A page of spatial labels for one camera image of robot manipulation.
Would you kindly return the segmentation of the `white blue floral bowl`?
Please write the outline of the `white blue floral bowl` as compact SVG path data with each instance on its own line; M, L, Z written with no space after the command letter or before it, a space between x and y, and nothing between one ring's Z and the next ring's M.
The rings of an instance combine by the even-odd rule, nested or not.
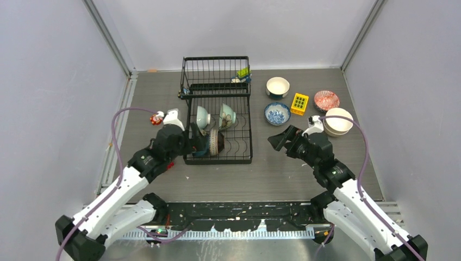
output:
M290 108L281 102L272 102L264 109L267 122L273 126L281 126L291 118Z

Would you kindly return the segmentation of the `beige bowl with brown markings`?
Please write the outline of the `beige bowl with brown markings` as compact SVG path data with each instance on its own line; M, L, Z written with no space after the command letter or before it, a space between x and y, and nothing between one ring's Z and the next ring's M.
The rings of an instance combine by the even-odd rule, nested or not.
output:
M349 132L349 130L345 130L345 131L333 130L331 129L331 127L327 124L325 120L323 121L323 127L324 127L325 133L332 137L343 136Z

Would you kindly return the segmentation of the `teal bowl white inside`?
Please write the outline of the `teal bowl white inside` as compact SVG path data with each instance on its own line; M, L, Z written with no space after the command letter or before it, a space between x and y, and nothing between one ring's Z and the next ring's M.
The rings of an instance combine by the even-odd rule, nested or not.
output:
M290 83L283 77L272 77L266 82L266 94L273 100L281 100L290 90Z

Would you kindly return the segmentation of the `beige bowl with flower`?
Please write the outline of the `beige bowl with flower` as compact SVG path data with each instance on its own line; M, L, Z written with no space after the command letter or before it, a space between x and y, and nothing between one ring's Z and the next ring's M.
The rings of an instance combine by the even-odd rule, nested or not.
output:
M338 116L342 116L353 120L351 113L343 108L332 108L326 112L326 116L328 118L324 119L324 123L332 132L345 134L353 127L351 121L338 118Z

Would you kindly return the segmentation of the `red white patterned bowl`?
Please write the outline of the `red white patterned bowl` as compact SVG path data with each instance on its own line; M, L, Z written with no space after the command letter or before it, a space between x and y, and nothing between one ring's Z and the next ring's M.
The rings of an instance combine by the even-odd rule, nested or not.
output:
M322 113L326 113L332 108L337 108L339 105L340 99L332 91L321 90L314 95L314 107Z

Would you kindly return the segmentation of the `black wire dish rack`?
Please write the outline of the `black wire dish rack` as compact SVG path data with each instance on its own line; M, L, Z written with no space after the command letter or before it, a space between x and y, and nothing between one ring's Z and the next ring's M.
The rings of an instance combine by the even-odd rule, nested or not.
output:
M196 123L197 106L204 107L211 114L211 122L201 129L208 136L211 129L219 130L219 114L223 103L236 113L235 124L219 130L225 137L225 148L217 156L184 156L187 165L250 164L253 158L249 83L231 83L236 72L250 67L247 56L185 57L182 61L180 89L188 88L190 95L185 99L188 106L187 128Z

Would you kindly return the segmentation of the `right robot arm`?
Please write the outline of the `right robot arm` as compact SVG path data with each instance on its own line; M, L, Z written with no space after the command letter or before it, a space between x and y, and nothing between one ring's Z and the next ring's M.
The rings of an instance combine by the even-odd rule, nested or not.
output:
M410 235L368 199L353 172L336 159L326 134L289 126L269 137L268 142L274 150L285 148L288 157L309 165L317 182L326 189L311 200L310 216L315 222L328 221L340 228L371 260L426 260L426 240Z

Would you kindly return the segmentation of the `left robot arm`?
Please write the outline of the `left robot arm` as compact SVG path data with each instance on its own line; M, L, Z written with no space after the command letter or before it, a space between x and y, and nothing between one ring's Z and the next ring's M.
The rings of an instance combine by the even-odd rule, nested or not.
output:
M118 180L73 217L63 215L56 221L60 246L73 260L100 260L114 241L135 227L148 222L161 225L169 210L154 193L146 194L129 209L121 208L170 169L176 157L203 150L207 143L196 123L191 124L191 130L164 124L149 145L128 161Z

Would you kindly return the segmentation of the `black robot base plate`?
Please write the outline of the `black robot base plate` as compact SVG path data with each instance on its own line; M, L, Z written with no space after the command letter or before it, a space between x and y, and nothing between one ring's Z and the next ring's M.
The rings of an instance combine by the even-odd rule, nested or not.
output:
M146 225L174 230L255 231L265 224L270 232L303 231L308 225L327 225L323 211L310 202L183 202L168 203Z

